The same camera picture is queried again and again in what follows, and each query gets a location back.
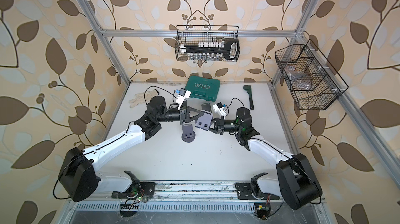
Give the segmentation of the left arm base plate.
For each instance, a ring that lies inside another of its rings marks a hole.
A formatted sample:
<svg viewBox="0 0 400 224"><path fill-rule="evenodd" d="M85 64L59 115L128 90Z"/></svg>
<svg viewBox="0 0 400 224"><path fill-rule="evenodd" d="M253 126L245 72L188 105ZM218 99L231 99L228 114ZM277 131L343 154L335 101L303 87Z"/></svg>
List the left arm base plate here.
<svg viewBox="0 0 400 224"><path fill-rule="evenodd" d="M155 182L134 182L125 192L113 192L112 199L151 199L155 193Z"/></svg>

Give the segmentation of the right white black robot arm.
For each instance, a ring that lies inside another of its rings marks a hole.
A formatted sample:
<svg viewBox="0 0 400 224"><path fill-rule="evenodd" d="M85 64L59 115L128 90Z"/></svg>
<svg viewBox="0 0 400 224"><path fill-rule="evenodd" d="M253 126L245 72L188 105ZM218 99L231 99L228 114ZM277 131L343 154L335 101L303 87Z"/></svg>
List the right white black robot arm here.
<svg viewBox="0 0 400 224"><path fill-rule="evenodd" d="M263 200L269 195L282 197L289 207L298 210L313 200L322 201L323 190L307 157L291 154L268 142L252 125L251 112L246 107L236 111L234 120L223 116L212 119L209 130L215 134L229 132L239 144L274 166L277 179L260 173L251 179L252 197Z"/></svg>

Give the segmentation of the black phone stand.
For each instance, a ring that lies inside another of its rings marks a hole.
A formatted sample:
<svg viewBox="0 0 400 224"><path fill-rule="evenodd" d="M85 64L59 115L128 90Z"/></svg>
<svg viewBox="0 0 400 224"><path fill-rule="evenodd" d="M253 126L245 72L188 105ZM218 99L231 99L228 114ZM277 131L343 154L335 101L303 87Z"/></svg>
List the black phone stand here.
<svg viewBox="0 0 400 224"><path fill-rule="evenodd" d="M203 104L201 105L201 107L202 107L202 110L205 110L205 111L207 111L207 112L212 112L212 110L211 110L211 104L210 104L210 103L203 103Z"/></svg>

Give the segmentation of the purple phone stand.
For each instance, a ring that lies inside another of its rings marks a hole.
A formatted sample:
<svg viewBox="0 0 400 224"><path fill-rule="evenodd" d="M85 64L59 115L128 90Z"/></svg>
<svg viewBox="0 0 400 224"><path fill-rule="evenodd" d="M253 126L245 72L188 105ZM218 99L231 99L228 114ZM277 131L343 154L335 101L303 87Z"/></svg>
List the purple phone stand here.
<svg viewBox="0 0 400 224"><path fill-rule="evenodd" d="M202 110L202 113L203 115L195 120L195 127L208 131L213 119L213 114L206 110Z"/></svg>
<svg viewBox="0 0 400 224"><path fill-rule="evenodd" d="M195 132L193 130L192 124L182 125L182 140L186 143L191 143L195 139Z"/></svg>

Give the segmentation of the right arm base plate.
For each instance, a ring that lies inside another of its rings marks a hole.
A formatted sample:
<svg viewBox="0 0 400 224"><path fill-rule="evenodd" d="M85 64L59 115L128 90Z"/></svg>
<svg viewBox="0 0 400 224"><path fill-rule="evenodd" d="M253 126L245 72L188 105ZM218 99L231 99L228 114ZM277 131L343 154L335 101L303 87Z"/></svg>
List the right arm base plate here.
<svg viewBox="0 0 400 224"><path fill-rule="evenodd" d="M256 185L256 183L252 182L237 182L234 184L236 191L237 191L237 197L239 200L267 200L268 197L270 197L271 200L279 200L280 197L273 195L273 194L268 194L268 193L262 193L260 190L259 186Z"/></svg>

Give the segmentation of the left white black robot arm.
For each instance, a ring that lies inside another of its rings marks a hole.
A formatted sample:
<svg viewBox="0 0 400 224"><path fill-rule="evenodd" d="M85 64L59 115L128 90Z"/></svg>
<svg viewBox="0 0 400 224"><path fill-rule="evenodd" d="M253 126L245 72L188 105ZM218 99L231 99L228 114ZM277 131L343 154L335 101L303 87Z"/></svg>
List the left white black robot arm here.
<svg viewBox="0 0 400 224"><path fill-rule="evenodd" d="M128 123L126 130L86 150L73 148L66 153L57 181L74 202L81 202L94 193L118 192L128 198L140 193L140 181L130 171L104 173L101 168L118 155L153 137L162 122L178 121L186 125L202 117L204 112L187 105L166 106L164 97L155 96L146 105L144 115Z"/></svg>

